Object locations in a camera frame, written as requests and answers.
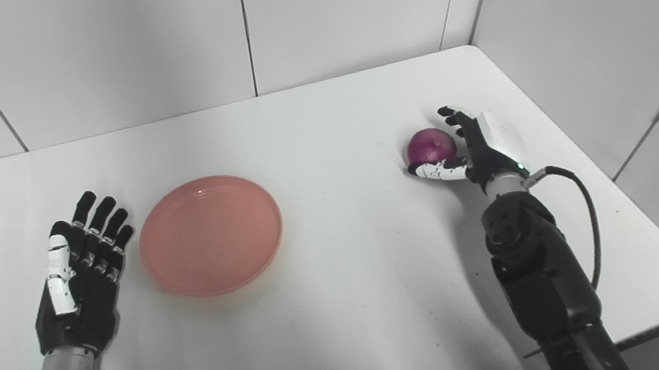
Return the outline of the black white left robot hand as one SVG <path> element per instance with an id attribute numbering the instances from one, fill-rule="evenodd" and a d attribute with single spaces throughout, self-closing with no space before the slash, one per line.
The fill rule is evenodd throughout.
<path id="1" fill-rule="evenodd" d="M 99 201 L 87 190 L 72 218 L 53 224 L 34 326 L 42 355 L 69 346 L 99 356 L 112 341 L 125 250 L 134 234 L 128 214 L 116 198 Z"/>

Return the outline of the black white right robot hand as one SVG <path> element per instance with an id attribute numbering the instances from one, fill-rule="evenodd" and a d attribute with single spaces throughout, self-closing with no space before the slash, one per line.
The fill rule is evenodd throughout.
<path id="1" fill-rule="evenodd" d="M 513 148 L 508 147 L 502 137 L 504 131 L 496 128 L 490 113 L 473 116 L 459 106 L 443 106 L 437 113 L 445 124 L 455 128 L 457 137 L 465 142 L 466 153 L 442 160 L 411 162 L 407 165 L 410 176 L 446 182 L 469 180 L 486 192 L 487 185 L 499 176 L 511 174 L 522 181 L 531 175 L 517 160 Z"/>

